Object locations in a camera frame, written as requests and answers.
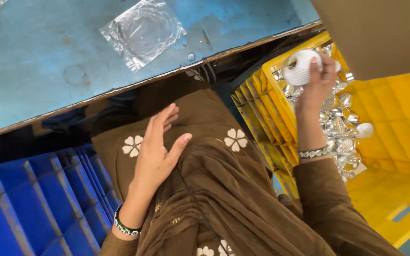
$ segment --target person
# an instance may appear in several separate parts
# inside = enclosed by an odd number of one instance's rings
[[[296,107],[300,152],[326,147],[318,115],[336,74],[321,58]],[[325,150],[294,168],[303,215],[281,204],[257,148],[202,80],[187,71],[146,85],[131,110],[97,121],[93,144],[123,202],[100,255],[402,255],[355,210]]]

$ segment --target woman's left hand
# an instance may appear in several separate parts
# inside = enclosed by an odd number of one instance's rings
[[[179,156],[192,138],[192,134],[185,133],[175,141],[170,152],[164,147],[163,133],[172,127],[171,122],[178,118],[178,112],[179,108],[172,103],[151,117],[140,145],[134,180],[129,187],[143,188],[154,194],[176,166]]]

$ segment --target water droplet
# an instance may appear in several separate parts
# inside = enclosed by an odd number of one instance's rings
[[[195,60],[196,59],[196,56],[194,55],[194,53],[190,53],[190,54],[188,54],[188,61],[193,61],[193,60]]]

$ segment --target hand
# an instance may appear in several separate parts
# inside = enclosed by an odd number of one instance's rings
[[[178,112],[179,108],[172,103],[161,113],[151,117],[140,145],[130,188],[136,187],[134,190],[143,189],[154,194],[176,166],[181,152],[192,138],[192,134],[185,133],[175,141],[170,152],[164,147],[163,133],[172,127],[171,122],[178,118]]]
[[[310,112],[319,114],[322,102],[332,92],[335,86],[336,62],[329,56],[319,53],[322,59],[322,73],[317,66],[317,59],[313,58],[310,66],[310,81],[303,88],[302,95],[298,98],[297,113]]]

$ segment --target fingernail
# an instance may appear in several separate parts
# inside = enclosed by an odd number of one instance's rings
[[[189,141],[191,140],[191,138],[192,138],[192,134],[188,133],[188,134],[185,136],[184,140],[185,140],[185,142],[189,142]]]

